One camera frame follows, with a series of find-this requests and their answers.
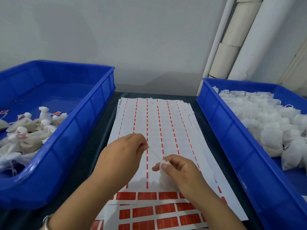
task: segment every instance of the white wall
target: white wall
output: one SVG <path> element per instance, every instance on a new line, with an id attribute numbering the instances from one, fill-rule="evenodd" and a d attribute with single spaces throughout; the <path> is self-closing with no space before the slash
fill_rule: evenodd
<path id="1" fill-rule="evenodd" d="M 307 37 L 307 0 L 297 0 L 252 81 L 277 83 Z"/>
<path id="2" fill-rule="evenodd" d="M 0 69 L 116 67 L 118 91 L 196 95 L 227 0 L 0 0 Z"/>

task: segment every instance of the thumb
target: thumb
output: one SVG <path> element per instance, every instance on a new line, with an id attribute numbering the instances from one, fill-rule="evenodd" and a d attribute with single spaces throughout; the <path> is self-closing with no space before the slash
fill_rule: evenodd
<path id="1" fill-rule="evenodd" d="M 161 169 L 178 184 L 182 177 L 180 171 L 178 171 L 174 166 L 164 163 L 161 165 Z"/>

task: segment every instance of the hand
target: hand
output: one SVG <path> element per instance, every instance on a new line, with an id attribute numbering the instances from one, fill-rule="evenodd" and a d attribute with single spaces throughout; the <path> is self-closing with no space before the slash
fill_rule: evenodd
<path id="1" fill-rule="evenodd" d="M 195 205 L 198 197 L 210 189 L 202 173 L 193 161 L 182 156 L 172 154 L 163 159 L 171 165 L 162 164 L 161 169 L 176 182 L 183 196 Z M 160 163 L 157 163 L 152 170 L 158 171 L 159 167 Z"/>
<path id="2" fill-rule="evenodd" d="M 102 150 L 91 177 L 102 181 L 114 195 L 133 178 L 146 149 L 148 144 L 142 134 L 133 133 L 113 141 Z"/>

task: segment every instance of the stack of paper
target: stack of paper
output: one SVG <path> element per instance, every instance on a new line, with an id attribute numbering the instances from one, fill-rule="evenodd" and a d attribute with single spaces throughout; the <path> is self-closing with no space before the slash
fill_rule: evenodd
<path id="1" fill-rule="evenodd" d="M 97 216 L 96 219 L 101 220 L 99 228 L 189 230 L 207 226 L 202 214 L 178 190 L 161 186 L 160 173 L 151 170 L 170 154 L 192 160 L 206 182 L 240 220 L 248 219 L 210 152 L 189 103 L 151 98 L 120 99 L 108 144 L 133 132 L 143 134 L 152 151 L 144 152 L 135 176 Z"/>

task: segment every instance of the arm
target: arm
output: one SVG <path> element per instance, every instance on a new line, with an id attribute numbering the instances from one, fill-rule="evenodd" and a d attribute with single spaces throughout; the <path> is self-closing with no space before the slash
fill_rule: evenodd
<path id="1" fill-rule="evenodd" d="M 169 155 L 164 160 L 172 165 L 163 164 L 161 169 L 176 182 L 183 196 L 204 215 L 209 229 L 246 229 L 235 213 L 209 187 L 191 160 L 179 155 Z M 159 166 L 160 163 L 157 163 L 152 170 L 158 171 Z"/>
<path id="2" fill-rule="evenodd" d="M 90 229 L 107 201 L 132 179 L 146 149 L 141 134 L 126 135 L 105 147 L 91 176 L 52 215 L 49 229 Z"/>

